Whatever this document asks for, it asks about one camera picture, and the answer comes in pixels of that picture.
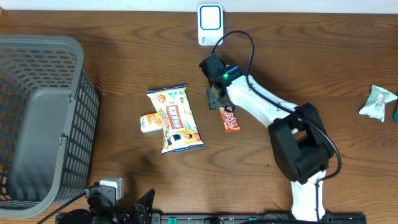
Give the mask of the red chocolate bar wrapper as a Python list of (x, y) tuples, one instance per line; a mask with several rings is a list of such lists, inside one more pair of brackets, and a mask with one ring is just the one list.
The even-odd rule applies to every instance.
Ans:
[(223, 107), (219, 108), (224, 131), (227, 133), (240, 131), (241, 127), (233, 112), (226, 111)]

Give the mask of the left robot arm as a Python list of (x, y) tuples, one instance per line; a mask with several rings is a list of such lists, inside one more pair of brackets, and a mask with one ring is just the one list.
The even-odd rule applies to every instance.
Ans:
[(86, 189), (89, 209), (76, 209), (56, 216), (59, 224), (151, 224), (155, 190), (150, 189), (135, 204), (134, 209), (118, 207), (115, 187), (93, 185)]

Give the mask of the mint green wipes pack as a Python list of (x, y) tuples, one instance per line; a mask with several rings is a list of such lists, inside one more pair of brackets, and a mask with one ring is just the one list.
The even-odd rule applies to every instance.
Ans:
[(392, 102), (396, 99), (397, 96), (390, 91), (379, 86), (372, 85), (371, 93), (358, 113), (384, 122), (386, 103)]

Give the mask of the grey plastic shopping basket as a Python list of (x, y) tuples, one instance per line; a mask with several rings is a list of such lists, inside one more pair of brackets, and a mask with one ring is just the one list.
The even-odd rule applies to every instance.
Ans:
[(81, 194), (100, 101), (79, 42), (1, 36), (1, 216), (30, 218)]

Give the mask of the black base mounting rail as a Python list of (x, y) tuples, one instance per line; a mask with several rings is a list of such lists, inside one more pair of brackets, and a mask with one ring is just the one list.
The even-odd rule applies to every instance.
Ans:
[[(263, 215), (165, 215), (151, 214), (151, 224), (265, 224), (265, 223), (303, 223), (289, 213), (267, 213)], [(57, 215), (56, 224), (92, 223), (92, 215), (86, 210), (78, 210)]]

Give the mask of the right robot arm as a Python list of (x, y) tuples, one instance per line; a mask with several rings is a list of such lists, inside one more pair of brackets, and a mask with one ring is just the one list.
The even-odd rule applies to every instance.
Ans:
[(210, 108), (238, 106), (269, 132), (275, 162), (292, 187), (292, 215), (319, 221), (326, 214), (322, 182), (336, 147), (328, 137), (317, 109), (289, 103), (260, 86), (240, 67), (202, 65), (209, 82)]

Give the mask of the white barcode scanner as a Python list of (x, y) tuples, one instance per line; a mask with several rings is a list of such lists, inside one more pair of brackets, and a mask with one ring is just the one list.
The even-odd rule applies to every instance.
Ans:
[(197, 10), (198, 43), (214, 46), (224, 35), (223, 8), (219, 4), (201, 4)]

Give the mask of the yellow white wipes packet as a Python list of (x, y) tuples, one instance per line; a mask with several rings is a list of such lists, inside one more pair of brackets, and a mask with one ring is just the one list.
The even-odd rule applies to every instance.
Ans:
[(177, 85), (146, 92), (162, 123), (163, 155), (204, 146), (190, 108), (186, 88), (186, 85)]

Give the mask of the orange white snack packet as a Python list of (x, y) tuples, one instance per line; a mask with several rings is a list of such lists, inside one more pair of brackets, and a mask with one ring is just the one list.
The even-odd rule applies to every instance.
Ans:
[(146, 114), (140, 116), (141, 131), (143, 133), (150, 133), (160, 131), (163, 125), (160, 116), (157, 113)]

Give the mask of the blue Listerine mouthwash bottle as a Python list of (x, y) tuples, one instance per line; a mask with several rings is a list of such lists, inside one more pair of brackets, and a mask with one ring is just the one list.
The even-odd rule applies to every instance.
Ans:
[(393, 115), (393, 120), (394, 120), (394, 122), (398, 123), (398, 107)]

